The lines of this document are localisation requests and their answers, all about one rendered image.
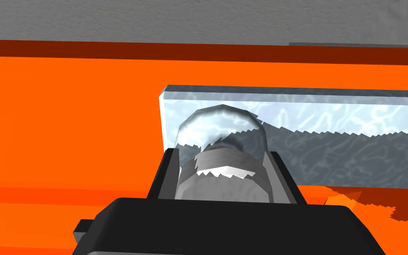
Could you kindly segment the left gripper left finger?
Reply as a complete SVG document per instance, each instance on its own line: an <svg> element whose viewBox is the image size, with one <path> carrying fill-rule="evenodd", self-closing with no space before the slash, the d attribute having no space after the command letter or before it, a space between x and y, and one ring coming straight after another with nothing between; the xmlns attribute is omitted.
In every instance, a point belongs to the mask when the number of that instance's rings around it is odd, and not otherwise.
<svg viewBox="0 0 408 255"><path fill-rule="evenodd" d="M179 149L165 150L155 178L148 192L148 199L174 199L180 176Z"/></svg>

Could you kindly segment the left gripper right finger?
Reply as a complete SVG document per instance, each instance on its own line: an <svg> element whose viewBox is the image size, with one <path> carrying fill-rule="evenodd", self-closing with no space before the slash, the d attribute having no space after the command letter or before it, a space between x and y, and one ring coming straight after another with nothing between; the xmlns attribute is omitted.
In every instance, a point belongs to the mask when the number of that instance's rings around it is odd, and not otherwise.
<svg viewBox="0 0 408 255"><path fill-rule="evenodd" d="M307 204L289 170L275 151L266 151L264 167L271 185L269 202L281 204Z"/></svg>

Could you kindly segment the silver round door knob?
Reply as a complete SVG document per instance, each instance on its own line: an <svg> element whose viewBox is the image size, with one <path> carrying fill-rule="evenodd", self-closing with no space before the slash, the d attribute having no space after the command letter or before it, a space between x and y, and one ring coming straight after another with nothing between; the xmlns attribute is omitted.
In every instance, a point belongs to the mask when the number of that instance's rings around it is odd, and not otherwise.
<svg viewBox="0 0 408 255"><path fill-rule="evenodd" d="M246 110L225 104L192 113L178 129L176 199L273 202L263 166L266 132Z"/></svg>

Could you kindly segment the silver rectangular plate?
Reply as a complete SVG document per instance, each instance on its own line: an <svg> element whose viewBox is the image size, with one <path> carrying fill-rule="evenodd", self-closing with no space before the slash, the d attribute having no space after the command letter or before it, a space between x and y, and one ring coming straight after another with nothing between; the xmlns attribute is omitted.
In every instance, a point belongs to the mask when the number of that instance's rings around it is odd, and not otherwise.
<svg viewBox="0 0 408 255"><path fill-rule="evenodd" d="M164 148L196 110L253 114L299 185L408 189L408 91L168 85L159 97Z"/></svg>

